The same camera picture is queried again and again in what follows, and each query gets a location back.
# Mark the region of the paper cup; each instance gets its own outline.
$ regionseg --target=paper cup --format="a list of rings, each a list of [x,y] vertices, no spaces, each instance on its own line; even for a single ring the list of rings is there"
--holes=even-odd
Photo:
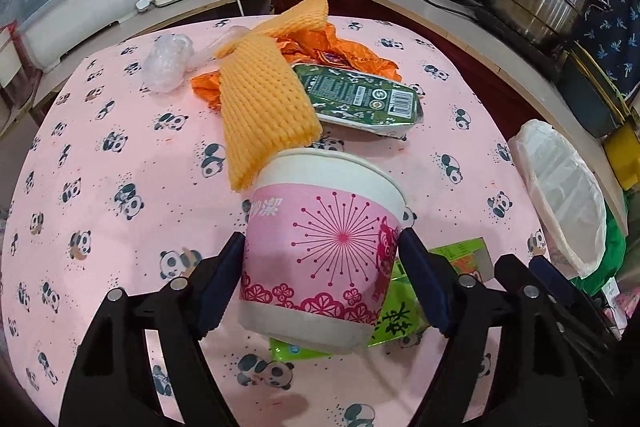
[[[254,186],[240,323],[318,351],[366,346],[396,255],[405,197],[350,154],[279,153]]]

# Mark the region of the pot handle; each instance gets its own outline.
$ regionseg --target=pot handle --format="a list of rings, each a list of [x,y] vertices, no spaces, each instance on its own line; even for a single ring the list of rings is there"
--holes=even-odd
[[[593,0],[593,2],[590,3],[590,6],[593,6],[594,8],[603,11],[603,12],[610,12],[611,11],[611,4],[609,3],[608,0]]]

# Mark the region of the green packaging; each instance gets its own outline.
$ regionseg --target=green packaging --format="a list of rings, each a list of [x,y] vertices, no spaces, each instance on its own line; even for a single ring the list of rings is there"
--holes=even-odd
[[[458,274],[470,273],[482,282],[487,282],[494,277],[494,267],[482,237],[444,247],[430,248],[429,251],[446,257]],[[409,277],[396,257],[385,302],[368,346],[402,339],[413,333],[424,331],[427,327],[429,325],[409,282]],[[276,339],[270,339],[270,346],[273,360],[281,362],[332,356],[330,353],[306,349],[306,347],[287,344]]]
[[[318,64],[296,64],[293,70],[320,121],[403,138],[423,120],[417,93],[404,84]]]

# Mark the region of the clear plastic wrap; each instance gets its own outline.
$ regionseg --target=clear plastic wrap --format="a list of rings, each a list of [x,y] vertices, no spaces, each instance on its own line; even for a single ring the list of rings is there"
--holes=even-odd
[[[203,66],[206,66],[208,71],[217,70],[221,61],[213,58],[216,50],[248,32],[249,29],[244,26],[232,26],[197,52],[193,49],[193,42],[186,35],[160,35],[142,64],[142,81],[151,91],[170,92],[182,85],[184,73],[187,71]]]
[[[184,81],[193,57],[193,42],[187,35],[160,35],[142,64],[142,81],[155,92],[169,92]]]
[[[509,140],[509,149],[542,222],[552,263],[568,279],[584,279],[605,250],[606,211],[595,176],[546,122],[529,120]]]

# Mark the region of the pink tablecloth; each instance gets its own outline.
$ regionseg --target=pink tablecloth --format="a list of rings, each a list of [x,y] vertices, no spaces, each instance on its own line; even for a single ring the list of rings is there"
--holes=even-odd
[[[251,27],[260,19],[232,23]],[[316,145],[388,170],[408,195],[405,224],[415,214],[427,247],[483,237],[494,261],[508,252],[526,261],[538,218],[504,138],[449,60],[400,26],[331,20],[338,36],[398,63],[404,82],[422,95],[425,118],[406,140],[327,126]],[[198,49],[227,24],[172,31],[187,34]],[[4,327],[18,379],[54,423],[76,349],[105,293],[117,286],[130,295],[156,291],[178,275],[167,268],[176,252],[216,255],[234,230],[245,228],[251,194],[229,189],[220,115],[188,86],[164,95],[142,86],[140,64],[157,36],[82,62],[36,136],[14,194],[3,248]],[[206,153],[210,144],[218,147]],[[212,156],[217,160],[203,168]],[[288,385],[246,385],[239,360],[271,359],[268,341],[243,330],[236,312],[237,296],[202,348],[242,426],[347,426],[354,408],[347,418],[344,412],[353,404],[368,406],[361,419],[374,415],[368,419],[376,427],[406,425],[446,343],[430,328],[407,349],[395,341],[364,355],[296,362]],[[492,333],[488,340],[469,416],[484,406],[497,339]],[[162,406],[179,419],[152,335],[149,346]]]

